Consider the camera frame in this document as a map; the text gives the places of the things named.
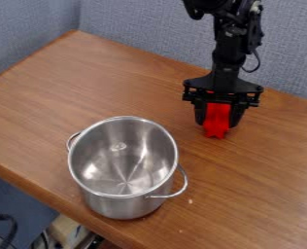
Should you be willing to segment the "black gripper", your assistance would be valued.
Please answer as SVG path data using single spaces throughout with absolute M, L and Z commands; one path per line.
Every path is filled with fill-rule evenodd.
M 257 107 L 263 88 L 238 78 L 238 64 L 213 65 L 211 71 L 182 81 L 181 99 L 193 104 L 194 121 L 203 124 L 206 102 L 229 104 L 229 128 L 237 126 L 246 107 Z

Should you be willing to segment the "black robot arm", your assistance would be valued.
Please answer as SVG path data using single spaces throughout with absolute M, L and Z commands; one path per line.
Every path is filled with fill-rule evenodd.
M 198 78 L 182 81 L 181 100 L 193 105 L 194 121 L 203 120 L 213 110 L 209 104 L 226 104 L 227 128 L 235 127 L 249 107 L 259 104 L 263 88 L 238 78 L 238 71 L 254 72 L 242 67 L 245 58 L 253 54 L 259 59 L 257 47 L 262 45 L 261 0 L 181 0 L 188 16 L 199 20 L 213 17 L 215 47 L 211 51 L 211 70 Z

